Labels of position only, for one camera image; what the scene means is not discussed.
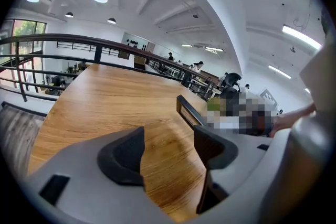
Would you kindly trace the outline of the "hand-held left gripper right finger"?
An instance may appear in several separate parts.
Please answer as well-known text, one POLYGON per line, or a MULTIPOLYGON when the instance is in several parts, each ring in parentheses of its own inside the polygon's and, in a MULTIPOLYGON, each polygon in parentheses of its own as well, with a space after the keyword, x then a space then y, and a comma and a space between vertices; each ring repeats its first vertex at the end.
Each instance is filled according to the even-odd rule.
POLYGON ((202 214, 238 189, 264 157, 272 139, 194 127, 194 147, 206 176, 196 208, 202 214))

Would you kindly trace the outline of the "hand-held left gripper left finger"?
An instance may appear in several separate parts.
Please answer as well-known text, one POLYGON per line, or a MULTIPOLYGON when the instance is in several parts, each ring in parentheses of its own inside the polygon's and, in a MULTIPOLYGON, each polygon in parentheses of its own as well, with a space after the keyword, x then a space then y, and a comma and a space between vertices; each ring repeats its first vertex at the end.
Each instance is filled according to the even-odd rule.
POLYGON ((145 193, 144 128, 78 142, 27 178, 43 213, 57 224, 174 224, 145 193))

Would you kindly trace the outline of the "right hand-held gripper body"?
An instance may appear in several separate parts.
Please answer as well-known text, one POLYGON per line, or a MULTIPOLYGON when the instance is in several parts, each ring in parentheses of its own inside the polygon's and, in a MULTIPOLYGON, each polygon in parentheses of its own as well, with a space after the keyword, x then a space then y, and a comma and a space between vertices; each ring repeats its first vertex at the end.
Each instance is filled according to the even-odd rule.
POLYGON ((274 106, 264 97, 251 92, 239 94, 238 133, 269 136, 274 126, 274 106))

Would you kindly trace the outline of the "black picture frame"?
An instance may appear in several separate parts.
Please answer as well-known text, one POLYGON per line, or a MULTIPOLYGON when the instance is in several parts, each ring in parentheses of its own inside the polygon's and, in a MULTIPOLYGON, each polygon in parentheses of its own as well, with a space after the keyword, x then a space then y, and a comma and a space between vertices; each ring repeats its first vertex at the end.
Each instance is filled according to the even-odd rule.
POLYGON ((176 111, 191 129, 194 129, 194 126, 205 126, 207 124, 204 118, 182 95, 176 98, 176 111))

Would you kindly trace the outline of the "person's right forearm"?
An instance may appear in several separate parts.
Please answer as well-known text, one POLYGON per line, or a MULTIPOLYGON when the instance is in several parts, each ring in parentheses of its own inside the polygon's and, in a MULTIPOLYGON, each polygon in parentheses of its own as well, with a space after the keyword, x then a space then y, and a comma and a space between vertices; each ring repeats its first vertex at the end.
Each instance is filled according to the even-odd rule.
POLYGON ((280 130, 292 128, 292 126, 300 118, 310 115, 315 110, 316 110, 316 106, 314 103, 312 103, 307 107, 275 117, 272 130, 269 133, 269 137, 273 138, 275 134, 280 130))

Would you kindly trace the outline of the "black office chair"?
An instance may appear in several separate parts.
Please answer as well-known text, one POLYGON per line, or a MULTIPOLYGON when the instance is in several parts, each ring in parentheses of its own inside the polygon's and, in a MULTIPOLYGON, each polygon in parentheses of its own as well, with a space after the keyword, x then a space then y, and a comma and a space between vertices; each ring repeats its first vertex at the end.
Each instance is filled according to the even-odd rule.
POLYGON ((237 73, 229 73, 225 76, 222 82, 221 88, 221 98, 231 98, 240 93, 240 86, 238 81, 241 80, 241 76, 237 73))

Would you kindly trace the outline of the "long wooden desk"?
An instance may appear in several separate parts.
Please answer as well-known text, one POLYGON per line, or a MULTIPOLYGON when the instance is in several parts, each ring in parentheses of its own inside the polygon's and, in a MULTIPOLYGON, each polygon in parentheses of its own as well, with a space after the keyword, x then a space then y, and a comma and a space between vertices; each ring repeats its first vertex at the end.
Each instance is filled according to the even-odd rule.
POLYGON ((187 80, 187 88, 205 101, 220 94, 217 85, 220 82, 219 77, 208 72, 201 71, 200 74, 192 74, 187 80))

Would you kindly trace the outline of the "thin black metal railing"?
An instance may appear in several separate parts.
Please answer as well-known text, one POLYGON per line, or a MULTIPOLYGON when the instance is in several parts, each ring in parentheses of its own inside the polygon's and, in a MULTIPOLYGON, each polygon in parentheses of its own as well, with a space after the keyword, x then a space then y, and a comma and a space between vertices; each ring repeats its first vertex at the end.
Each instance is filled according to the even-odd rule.
MULTIPOLYGON (((87 45, 87 44, 80 44, 80 43, 75 43, 75 42, 62 42, 58 41, 56 43, 56 48, 64 48, 64 49, 71 49, 71 50, 82 50, 82 51, 87 51, 87 52, 96 52, 96 46, 94 45, 87 45)), ((126 52, 121 52, 118 50, 114 50, 111 48, 102 48, 102 54, 108 55, 108 56, 114 56, 122 59, 129 60, 129 53, 126 52)))

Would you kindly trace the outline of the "wall board with black items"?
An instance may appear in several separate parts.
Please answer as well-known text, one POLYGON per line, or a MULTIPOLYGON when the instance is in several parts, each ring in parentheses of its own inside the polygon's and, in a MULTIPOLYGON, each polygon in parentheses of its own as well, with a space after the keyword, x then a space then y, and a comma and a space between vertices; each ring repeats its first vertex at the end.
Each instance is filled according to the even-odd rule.
POLYGON ((131 46, 134 48, 138 48, 140 50, 146 50, 148 46, 148 41, 138 37, 136 35, 124 33, 123 38, 122 38, 122 44, 125 44, 127 46, 131 46))

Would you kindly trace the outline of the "large black-framed glass window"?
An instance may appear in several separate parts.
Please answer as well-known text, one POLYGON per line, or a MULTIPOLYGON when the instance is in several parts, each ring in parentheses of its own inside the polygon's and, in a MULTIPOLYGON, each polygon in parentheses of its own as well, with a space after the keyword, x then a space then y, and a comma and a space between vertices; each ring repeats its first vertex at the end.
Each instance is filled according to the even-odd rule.
MULTIPOLYGON (((31 20, 21 20, 21 19, 9 19, 3 21, 0 27, 0 40, 6 39, 13 36, 24 36, 30 34, 43 34, 46 30, 46 23, 31 21, 31 20)), ((43 52, 43 42, 42 41, 25 41, 20 42, 18 47, 15 43, 2 44, 0 45, 0 66, 16 66, 16 60, 10 55, 20 54, 27 55, 36 52, 41 54, 43 52)), ((19 84, 16 80, 22 80, 24 82, 23 88, 27 91, 38 92, 36 86, 30 85, 34 84, 44 84, 44 75, 41 73, 32 73, 27 71, 22 71, 22 69, 29 70, 42 70, 43 61, 41 58, 19 58, 19 69, 16 70, 5 70, 0 68, 0 84, 4 86, 9 86, 13 88, 19 88, 19 84)))

